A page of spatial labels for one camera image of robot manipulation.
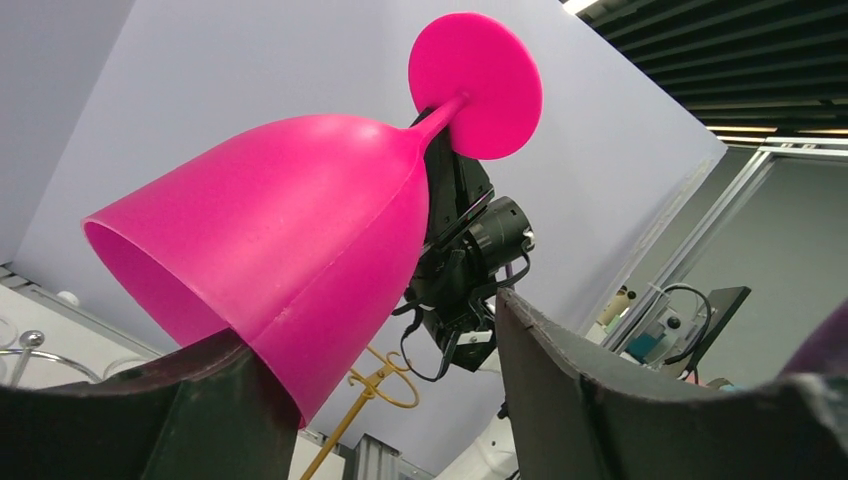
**metal frame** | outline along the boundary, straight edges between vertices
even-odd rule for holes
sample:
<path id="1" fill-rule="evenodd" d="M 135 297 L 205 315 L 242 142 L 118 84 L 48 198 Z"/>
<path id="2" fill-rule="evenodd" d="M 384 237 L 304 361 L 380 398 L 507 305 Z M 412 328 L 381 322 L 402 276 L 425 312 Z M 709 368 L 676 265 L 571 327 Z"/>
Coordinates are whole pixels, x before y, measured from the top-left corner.
<path id="1" fill-rule="evenodd" d="M 679 282 L 692 270 L 716 234 L 727 225 L 768 178 L 775 163 L 791 158 L 807 162 L 848 164 L 848 138 L 769 137 L 713 203 L 651 282 L 665 286 Z M 650 318 L 646 315 L 659 292 L 645 294 L 627 312 L 601 346 L 616 353 L 641 335 Z"/>

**ceiling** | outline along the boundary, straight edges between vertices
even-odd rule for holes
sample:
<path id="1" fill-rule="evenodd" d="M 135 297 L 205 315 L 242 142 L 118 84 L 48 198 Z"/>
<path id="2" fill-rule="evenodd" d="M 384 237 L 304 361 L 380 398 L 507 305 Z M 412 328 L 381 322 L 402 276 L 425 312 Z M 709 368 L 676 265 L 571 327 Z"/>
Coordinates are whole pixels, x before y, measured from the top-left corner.
<path id="1" fill-rule="evenodd" d="M 728 143 L 848 129 L 845 0 L 601 0 L 578 16 L 705 125 L 734 127 L 716 134 L 746 137 Z"/>

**pink object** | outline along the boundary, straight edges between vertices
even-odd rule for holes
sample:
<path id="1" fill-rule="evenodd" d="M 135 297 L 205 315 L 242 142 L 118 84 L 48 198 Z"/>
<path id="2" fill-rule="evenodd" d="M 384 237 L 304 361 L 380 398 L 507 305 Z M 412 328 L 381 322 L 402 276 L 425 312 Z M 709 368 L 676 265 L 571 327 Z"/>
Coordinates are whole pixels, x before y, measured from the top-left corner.
<path id="1" fill-rule="evenodd" d="M 450 44 L 428 39 L 457 28 L 463 35 Z M 428 77 L 427 63 L 416 60 L 431 62 L 457 44 L 483 69 L 479 74 L 466 69 L 451 78 L 449 70 L 436 69 Z M 521 69 L 521 75 L 475 77 Z M 530 98 L 535 118 L 506 98 L 509 82 L 524 89 L 529 77 L 535 93 L 520 96 Z M 412 276 L 428 215 L 422 155 L 433 136 L 454 119 L 463 151 L 493 158 L 520 148 L 538 122 L 541 87 L 529 54 L 481 15 L 433 22 L 413 49 L 410 82 L 417 106 L 438 107 L 413 128 L 347 115 L 270 123 L 83 221 L 103 263 L 180 345 L 235 330 L 292 395 L 302 426 Z M 419 89 L 426 93 L 416 94 Z"/>

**gold metal stand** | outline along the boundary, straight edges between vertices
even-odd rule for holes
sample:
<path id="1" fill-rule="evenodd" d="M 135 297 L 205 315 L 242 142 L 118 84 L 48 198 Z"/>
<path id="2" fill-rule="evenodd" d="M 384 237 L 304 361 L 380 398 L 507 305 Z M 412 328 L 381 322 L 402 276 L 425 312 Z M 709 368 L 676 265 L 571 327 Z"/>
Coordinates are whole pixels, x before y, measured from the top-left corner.
<path id="1" fill-rule="evenodd" d="M 353 406 L 348 410 L 347 415 L 342 419 L 339 426 L 333 431 L 333 434 L 330 435 L 330 438 L 324 442 L 324 446 L 321 447 L 321 451 L 318 452 L 318 455 L 315 456 L 315 459 L 312 460 L 312 463 L 309 464 L 309 467 L 303 472 L 303 476 L 300 477 L 300 480 L 309 480 L 315 475 L 315 472 L 318 471 L 318 467 L 321 466 L 321 463 L 324 462 L 324 459 L 327 458 L 327 455 L 330 454 L 330 451 L 336 444 L 339 442 L 339 439 L 344 435 L 344 432 L 347 430 L 347 427 L 353 423 L 353 419 L 356 418 L 356 415 L 359 414 L 362 407 L 368 403 L 368 400 L 379 396 L 383 400 L 391 403 L 400 408 L 415 408 L 418 405 L 418 389 L 415 388 L 415 385 L 412 384 L 412 381 L 409 380 L 409 377 L 406 376 L 404 372 L 409 371 L 409 367 L 399 367 L 394 362 L 392 362 L 392 355 L 396 355 L 400 357 L 398 352 L 389 352 L 385 357 L 380 355 L 377 350 L 374 350 L 370 345 L 368 346 L 368 351 L 371 352 L 375 357 L 380 359 L 383 362 L 383 366 L 380 367 L 379 370 L 372 373 L 368 378 L 365 378 L 356 371 L 356 369 L 351 368 L 351 375 L 347 378 L 347 383 L 353 386 L 353 382 L 357 381 L 361 383 L 365 389 L 359 395 L 359 398 L 356 399 L 356 402 L 353 403 Z M 377 388 L 380 383 L 389 377 L 392 373 L 397 373 L 398 376 L 409 385 L 409 388 L 412 389 L 413 395 L 415 395 L 415 399 L 411 403 L 403 403 L 395 400 L 394 398 L 386 395 L 382 390 Z"/>

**pink disc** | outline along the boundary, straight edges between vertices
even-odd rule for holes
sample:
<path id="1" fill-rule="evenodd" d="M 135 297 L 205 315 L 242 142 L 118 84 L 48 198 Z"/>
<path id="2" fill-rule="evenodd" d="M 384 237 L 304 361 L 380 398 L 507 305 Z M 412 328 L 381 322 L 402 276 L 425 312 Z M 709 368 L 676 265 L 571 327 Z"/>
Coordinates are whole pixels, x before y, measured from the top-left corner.
<path id="1" fill-rule="evenodd" d="M 409 56 L 415 108 L 437 108 L 457 94 L 468 102 L 450 122 L 454 150 L 503 158 L 527 143 L 542 114 L 542 81 L 530 52 L 499 22 L 453 13 L 428 25 Z"/>

